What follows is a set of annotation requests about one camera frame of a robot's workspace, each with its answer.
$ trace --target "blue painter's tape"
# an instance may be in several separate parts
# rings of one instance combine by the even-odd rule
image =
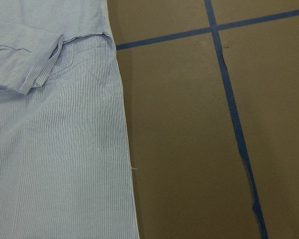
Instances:
[[[226,66],[224,58],[223,58],[223,50],[222,50],[220,35],[219,35],[218,28],[217,28],[216,18],[215,18],[211,0],[205,0],[205,5],[206,5],[206,9],[207,9],[209,23],[212,28],[212,36],[213,36],[217,59],[218,59],[218,63],[219,63],[219,68],[221,71],[221,76],[223,79],[223,84],[224,84],[224,88],[225,88],[225,92],[226,92],[229,111],[230,111],[232,123],[234,126],[235,137],[236,137],[236,140],[238,143],[238,150],[243,159],[244,165],[246,167],[250,187],[252,190],[252,195],[254,198],[253,210],[255,212],[255,215],[256,215],[256,218],[258,221],[261,238],[268,239],[266,224],[265,224],[264,216],[263,216],[263,213],[261,210],[261,205],[260,205],[259,196],[258,196],[258,192],[257,192],[256,182],[255,182],[253,170],[251,167],[251,162],[250,162],[248,152],[247,152],[246,142],[245,142],[242,126],[241,126],[240,119],[239,119],[239,114],[238,114],[235,97],[234,97],[234,92],[233,92],[233,89],[231,86],[229,72],[228,72],[227,66]]]
[[[208,8],[206,7],[207,13],[208,13],[208,11],[210,11],[209,9],[211,9],[211,7],[212,7],[211,5],[209,5]],[[196,36],[196,35],[200,35],[200,34],[210,33],[212,31],[212,28],[215,28],[216,30],[221,31],[221,30],[240,27],[240,26],[252,25],[252,24],[257,24],[257,23],[262,23],[262,22],[267,22],[267,21],[273,21],[273,20],[283,19],[283,18],[287,18],[287,17],[299,16],[299,10],[289,11],[289,12],[284,12],[284,13],[279,13],[279,14],[269,15],[269,16],[262,16],[262,17],[257,17],[257,18],[253,18],[253,19],[227,23],[227,24],[223,24],[223,25],[216,24],[216,19],[215,19],[214,13],[211,14],[211,12],[210,12],[210,13],[208,13],[208,15],[212,17],[209,19],[211,27],[206,27],[206,28],[196,29],[196,30],[192,30],[192,31],[186,31],[186,32],[166,35],[166,36],[160,36],[160,37],[145,39],[145,40],[141,40],[141,41],[129,42],[129,43],[117,45],[116,49],[123,50],[123,49],[138,47],[138,46],[144,46],[144,45],[149,45],[149,44],[154,44],[154,43],[159,43],[159,42],[164,42],[164,41],[175,40],[175,39],[189,37],[189,36]]]
[[[288,12],[283,12],[279,14],[274,14],[274,15],[269,15],[269,16],[262,16],[262,17],[257,17],[253,19],[248,19],[248,20],[243,20],[243,21],[237,21],[237,22],[232,22],[232,23],[227,23],[223,25],[214,25],[217,30],[225,30],[225,29],[230,29],[230,28],[235,28],[235,27],[240,27],[240,26],[247,26],[247,25],[252,25],[252,24],[257,24],[257,23],[262,23],[262,22],[267,22],[267,21],[273,21],[273,20],[278,20],[278,19],[284,19],[288,17],[293,17],[293,16],[299,16],[299,10],[295,11],[288,11]]]
[[[170,40],[180,39],[180,38],[189,37],[189,36],[201,35],[201,34],[208,33],[208,32],[211,32],[210,27],[176,33],[176,34],[171,34],[171,35],[167,35],[167,36],[155,37],[155,38],[141,40],[141,41],[134,41],[134,42],[118,45],[116,47],[116,49],[123,50],[123,49],[137,47],[137,46],[144,46],[144,45],[154,44],[154,43],[163,42],[163,41],[170,41]]]

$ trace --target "fabric fold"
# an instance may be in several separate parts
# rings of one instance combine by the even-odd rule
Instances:
[[[26,95],[42,86],[62,44],[62,34],[0,21],[0,90]]]

